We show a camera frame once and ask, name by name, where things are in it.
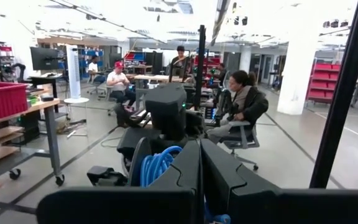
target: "gray floor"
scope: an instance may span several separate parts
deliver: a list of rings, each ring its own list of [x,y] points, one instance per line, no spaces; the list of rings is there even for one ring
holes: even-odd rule
[[[83,96],[89,96],[87,90],[89,88],[84,88]],[[260,147],[237,150],[237,153],[258,162],[258,174],[274,184],[284,188],[307,188],[329,108],[326,105],[309,104],[302,116],[288,116],[277,112],[278,95],[264,89],[262,91],[267,94],[270,108],[258,120]],[[114,146],[123,129],[118,128],[106,134],[116,126],[115,117],[108,117],[106,111],[112,103],[98,101],[94,95],[89,97],[91,101],[86,110],[84,105],[72,108],[74,119],[88,119],[88,137],[58,138],[63,173],[66,176],[62,188],[91,186],[86,171],[96,164],[113,167],[117,171],[122,169],[120,154]],[[40,138],[27,147],[46,149],[47,140]],[[7,174],[0,176],[3,184],[0,188],[0,202],[11,204],[10,210],[0,210],[0,223],[36,223],[33,215],[15,211],[36,208],[42,197],[59,190],[54,183],[55,179],[48,178],[52,172],[48,159],[33,157],[19,167],[22,176],[17,181],[12,181]],[[358,189],[357,109],[349,110],[328,187]]]

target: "chair armrest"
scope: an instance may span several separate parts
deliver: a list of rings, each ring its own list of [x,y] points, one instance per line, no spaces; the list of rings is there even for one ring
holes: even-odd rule
[[[248,121],[230,121],[229,124],[230,124],[232,127],[249,126],[249,125],[251,125]]]

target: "red shelving unit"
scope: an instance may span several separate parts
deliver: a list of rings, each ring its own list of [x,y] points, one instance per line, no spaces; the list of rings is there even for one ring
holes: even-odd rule
[[[331,103],[341,65],[316,63],[311,72],[306,100],[315,103]]]

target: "woman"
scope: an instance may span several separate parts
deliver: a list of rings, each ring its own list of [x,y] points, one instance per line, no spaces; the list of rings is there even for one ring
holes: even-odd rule
[[[255,79],[245,71],[239,70],[231,74],[229,89],[236,93],[233,103],[239,105],[234,121],[248,121],[250,128],[246,130],[246,135],[249,135],[257,119],[269,108],[269,103],[264,94],[256,89]],[[207,131],[208,138],[215,144],[227,136],[232,128],[231,122],[227,119],[223,119],[220,124],[220,127]]]

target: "computer monitor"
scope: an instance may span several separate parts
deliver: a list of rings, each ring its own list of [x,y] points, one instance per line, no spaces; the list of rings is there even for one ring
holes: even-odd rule
[[[59,69],[58,50],[30,47],[33,70]]]

